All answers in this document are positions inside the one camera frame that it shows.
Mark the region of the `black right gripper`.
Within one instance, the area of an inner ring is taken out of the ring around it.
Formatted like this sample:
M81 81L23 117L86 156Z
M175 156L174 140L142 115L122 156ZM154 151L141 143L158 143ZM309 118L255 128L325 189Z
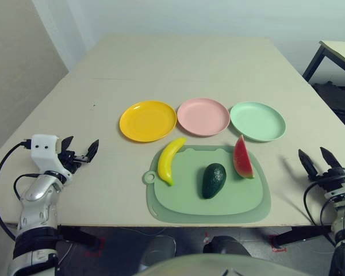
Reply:
M320 147L320 150L323 159L331 167L323 175L318 175L310 157L301 149L298 150L298 157L311 184L321 187L325 191L325 198L345 194L345 169L341 168L342 165L331 151L324 147Z

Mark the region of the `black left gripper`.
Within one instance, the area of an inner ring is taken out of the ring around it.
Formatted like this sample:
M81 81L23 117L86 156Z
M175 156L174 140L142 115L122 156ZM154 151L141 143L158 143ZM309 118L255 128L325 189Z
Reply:
M99 147L99 140L97 139L89 146L86 155L76 155L74 151L67 150L73 138L73 136L69 136L62 140L61 153L57 155L62 166L71 174L75 174L83 163L90 163L95 157Z

